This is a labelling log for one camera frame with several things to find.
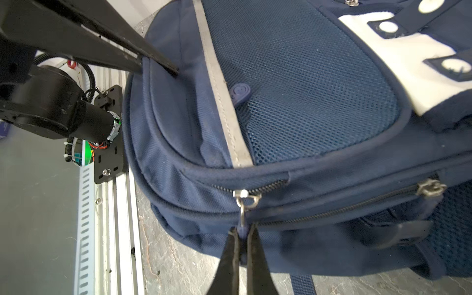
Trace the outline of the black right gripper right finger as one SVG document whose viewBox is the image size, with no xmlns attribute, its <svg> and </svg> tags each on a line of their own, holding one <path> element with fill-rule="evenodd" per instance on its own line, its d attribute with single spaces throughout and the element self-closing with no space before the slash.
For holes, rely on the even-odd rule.
<svg viewBox="0 0 472 295">
<path fill-rule="evenodd" d="M 258 228 L 252 224 L 247 236 L 247 294 L 277 295 Z"/>
</svg>

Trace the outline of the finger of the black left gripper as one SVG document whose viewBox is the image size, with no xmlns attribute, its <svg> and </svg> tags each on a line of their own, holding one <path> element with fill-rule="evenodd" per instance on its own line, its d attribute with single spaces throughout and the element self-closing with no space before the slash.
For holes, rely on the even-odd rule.
<svg viewBox="0 0 472 295">
<path fill-rule="evenodd" d="M 131 51 L 39 1 L 1 1 L 1 39 L 92 65 L 141 71 Z"/>
<path fill-rule="evenodd" d="M 39 3 L 133 53 L 153 59 L 172 76 L 178 76 L 178 67 L 134 31 L 108 1 L 39 1 Z"/>
</svg>

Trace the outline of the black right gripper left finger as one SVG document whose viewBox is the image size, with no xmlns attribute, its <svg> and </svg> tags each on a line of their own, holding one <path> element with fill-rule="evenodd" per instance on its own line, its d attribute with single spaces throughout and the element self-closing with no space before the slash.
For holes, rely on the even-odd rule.
<svg viewBox="0 0 472 295">
<path fill-rule="evenodd" d="M 237 228 L 228 232 L 218 268 L 207 295 L 238 295 L 240 267 L 240 239 Z"/>
</svg>

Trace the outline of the navy blue student backpack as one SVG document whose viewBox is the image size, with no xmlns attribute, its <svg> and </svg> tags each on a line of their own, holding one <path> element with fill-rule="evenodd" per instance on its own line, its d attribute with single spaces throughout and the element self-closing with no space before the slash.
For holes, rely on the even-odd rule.
<svg viewBox="0 0 472 295">
<path fill-rule="evenodd" d="M 178 242 L 270 275 L 472 275 L 470 1 L 171 1 L 129 77 L 125 148 Z"/>
</svg>

